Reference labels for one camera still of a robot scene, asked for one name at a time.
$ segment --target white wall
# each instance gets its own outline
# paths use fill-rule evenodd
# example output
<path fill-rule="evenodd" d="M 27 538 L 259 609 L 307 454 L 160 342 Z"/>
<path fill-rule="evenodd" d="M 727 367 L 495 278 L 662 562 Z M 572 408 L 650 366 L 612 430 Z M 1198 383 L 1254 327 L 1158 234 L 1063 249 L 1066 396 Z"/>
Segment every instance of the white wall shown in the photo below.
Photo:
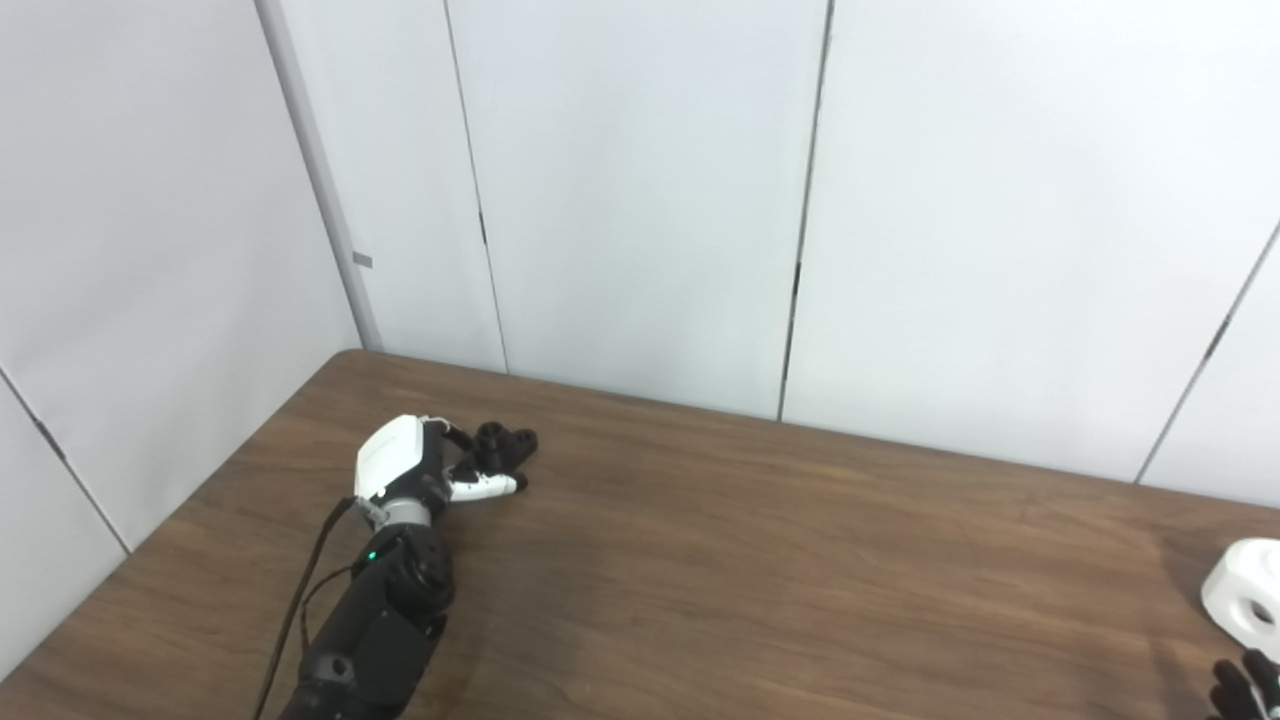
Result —
<path fill-rule="evenodd" d="M 1280 507 L 1280 256 L 1274 250 L 1142 482 Z"/>
<path fill-rule="evenodd" d="M 371 348 L 504 372 L 444 1 L 264 9 Z"/>
<path fill-rule="evenodd" d="M 1134 479 L 1276 222 L 1276 37 L 1262 0 L 840 0 L 785 419 Z"/>
<path fill-rule="evenodd" d="M 773 416 L 826 3 L 451 9 L 511 372 Z"/>
<path fill-rule="evenodd" d="M 0 382 L 0 678 L 124 560 L 124 550 Z"/>
<path fill-rule="evenodd" d="M 0 366 L 136 547 L 351 313 L 251 3 L 6 3 L 0 97 Z"/>

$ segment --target wood grain surface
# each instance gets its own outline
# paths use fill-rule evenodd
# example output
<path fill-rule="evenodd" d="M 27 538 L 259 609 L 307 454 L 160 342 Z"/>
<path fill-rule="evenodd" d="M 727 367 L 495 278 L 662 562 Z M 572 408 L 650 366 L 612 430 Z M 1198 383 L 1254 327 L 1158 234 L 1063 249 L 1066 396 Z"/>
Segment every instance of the wood grain surface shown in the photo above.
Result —
<path fill-rule="evenodd" d="M 347 352 L 0 685 L 0 716 L 247 717 L 356 448 L 401 413 L 541 437 L 529 492 L 442 521 L 458 601 L 410 719 L 1201 719 L 1210 665 L 1236 650 L 1198 584 L 1231 541 L 1280 528 L 1275 510 Z M 366 533 L 347 518 L 317 574 Z"/>

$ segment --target black cable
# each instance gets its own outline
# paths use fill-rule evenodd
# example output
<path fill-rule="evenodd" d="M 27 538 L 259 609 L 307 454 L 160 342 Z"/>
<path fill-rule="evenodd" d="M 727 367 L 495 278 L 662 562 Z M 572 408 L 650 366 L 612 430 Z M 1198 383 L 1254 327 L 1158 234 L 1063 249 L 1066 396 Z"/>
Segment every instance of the black cable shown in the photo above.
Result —
<path fill-rule="evenodd" d="M 262 708 L 266 707 L 266 697 L 271 694 L 271 683 L 275 680 L 275 670 L 280 665 L 280 652 L 284 651 L 284 643 L 289 639 L 289 628 L 293 626 L 293 615 L 298 611 L 298 603 L 302 602 L 302 593 L 307 589 L 307 583 L 311 580 L 311 573 L 316 569 L 316 561 L 320 560 L 320 551 L 324 550 L 324 542 L 329 538 L 329 532 L 333 530 L 334 525 L 342 518 L 347 510 L 355 505 L 356 498 L 344 497 L 338 501 L 338 505 L 333 507 L 329 516 L 325 518 L 324 525 L 320 525 L 320 534 L 316 536 L 316 543 L 311 548 L 311 557 L 307 559 L 307 566 L 302 570 L 302 578 L 298 580 L 298 587 L 293 591 L 293 597 L 289 600 L 289 607 L 284 611 L 284 623 L 280 624 L 280 633 L 275 637 L 275 647 L 271 650 L 271 659 L 266 662 L 266 676 L 262 678 L 262 688 L 257 691 L 257 703 L 253 707 L 253 720 L 260 720 L 262 717 Z"/>
<path fill-rule="evenodd" d="M 307 635 L 307 603 L 311 602 L 311 598 L 315 597 L 315 594 L 320 592 L 320 588 L 325 587 L 329 583 L 329 580 L 337 578 L 343 573 L 349 573 L 351 569 L 355 566 L 356 565 L 352 564 L 344 568 L 338 568 L 333 573 L 329 573 L 324 578 L 320 578 L 319 580 L 316 580 L 316 584 L 311 587 L 311 592 L 308 592 L 307 596 L 302 598 L 302 607 L 298 609 L 298 632 L 302 635 L 303 653 L 306 653 L 307 648 L 311 647 L 311 638 Z"/>

